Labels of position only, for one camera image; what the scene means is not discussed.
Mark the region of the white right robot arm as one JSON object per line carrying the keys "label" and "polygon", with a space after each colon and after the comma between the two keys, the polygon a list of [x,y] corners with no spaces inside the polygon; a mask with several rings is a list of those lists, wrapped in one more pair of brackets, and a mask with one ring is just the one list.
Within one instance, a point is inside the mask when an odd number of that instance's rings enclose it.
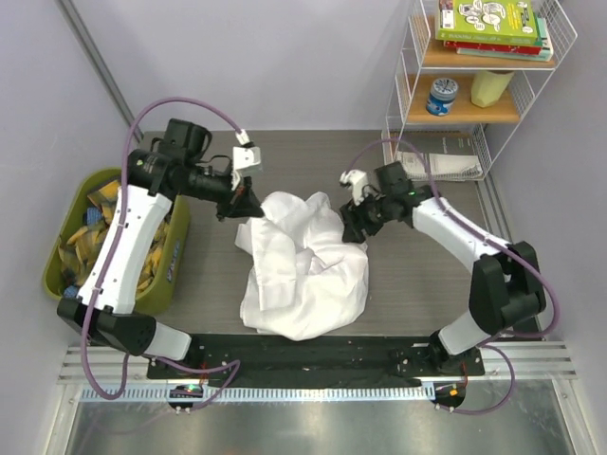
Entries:
{"label": "white right robot arm", "polygon": [[434,371],[452,373],[472,349],[545,309],[537,255],[530,244],[511,244],[480,229],[431,186],[415,186],[396,162],[375,174],[376,185],[364,171],[341,174],[340,185],[351,192],[340,207],[342,240],[362,244],[386,223],[402,222],[435,240],[470,273],[466,312],[429,338]]}

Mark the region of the white long sleeve shirt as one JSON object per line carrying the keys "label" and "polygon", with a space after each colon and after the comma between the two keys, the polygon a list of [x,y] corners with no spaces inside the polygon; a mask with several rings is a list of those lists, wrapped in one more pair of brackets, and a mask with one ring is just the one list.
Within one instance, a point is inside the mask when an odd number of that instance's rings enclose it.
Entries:
{"label": "white long sleeve shirt", "polygon": [[342,241],[344,225],[328,195],[275,191],[262,208],[264,217],[239,225],[234,241],[252,259],[243,324],[303,341],[355,322],[369,290],[367,246]]}

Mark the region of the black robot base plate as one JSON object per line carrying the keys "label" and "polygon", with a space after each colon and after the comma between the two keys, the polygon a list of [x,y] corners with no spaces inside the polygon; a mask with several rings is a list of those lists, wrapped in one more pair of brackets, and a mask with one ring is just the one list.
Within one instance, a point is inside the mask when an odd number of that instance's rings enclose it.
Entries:
{"label": "black robot base plate", "polygon": [[262,335],[198,334],[197,369],[240,368],[233,388],[373,389],[414,387],[423,377],[482,376],[476,348],[447,358],[425,337],[324,336],[306,341]]}

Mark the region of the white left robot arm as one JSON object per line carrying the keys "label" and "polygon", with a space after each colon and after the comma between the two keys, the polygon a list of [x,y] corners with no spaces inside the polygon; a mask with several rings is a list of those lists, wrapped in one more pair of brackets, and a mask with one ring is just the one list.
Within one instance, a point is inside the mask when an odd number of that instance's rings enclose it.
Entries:
{"label": "white left robot arm", "polygon": [[127,156],[127,187],[118,193],[101,254],[77,296],[58,303],[57,314],[67,325],[128,355],[169,359],[180,377],[200,371],[202,355],[192,335],[137,311],[138,276],[157,228],[180,196],[214,203],[220,220],[263,216],[250,177],[261,165],[261,152],[245,131],[236,138],[230,164],[222,172],[200,164],[211,132],[175,118],[164,136],[153,140],[151,150],[136,149]]}

